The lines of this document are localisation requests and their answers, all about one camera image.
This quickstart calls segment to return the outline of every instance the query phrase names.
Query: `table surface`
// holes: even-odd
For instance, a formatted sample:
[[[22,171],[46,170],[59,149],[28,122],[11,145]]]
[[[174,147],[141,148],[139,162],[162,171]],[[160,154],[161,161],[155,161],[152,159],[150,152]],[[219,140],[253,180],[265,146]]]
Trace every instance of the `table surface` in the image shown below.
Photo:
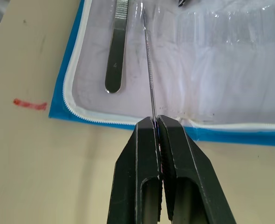
[[[0,224],[106,223],[115,161],[131,131],[48,118],[78,4],[11,0],[0,24]],[[15,98],[48,107],[18,107]],[[198,145],[237,223],[275,223],[275,147]],[[165,202],[161,223],[170,223]]]

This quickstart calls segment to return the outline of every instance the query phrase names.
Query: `silver scalpel handle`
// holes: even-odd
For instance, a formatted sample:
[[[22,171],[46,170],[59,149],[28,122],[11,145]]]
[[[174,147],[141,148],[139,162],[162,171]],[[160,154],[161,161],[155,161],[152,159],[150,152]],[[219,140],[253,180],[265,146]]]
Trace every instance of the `silver scalpel handle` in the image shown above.
[[[105,88],[109,93],[118,92],[121,88],[127,14],[128,0],[117,0],[114,27],[110,42],[110,53],[105,77]]]

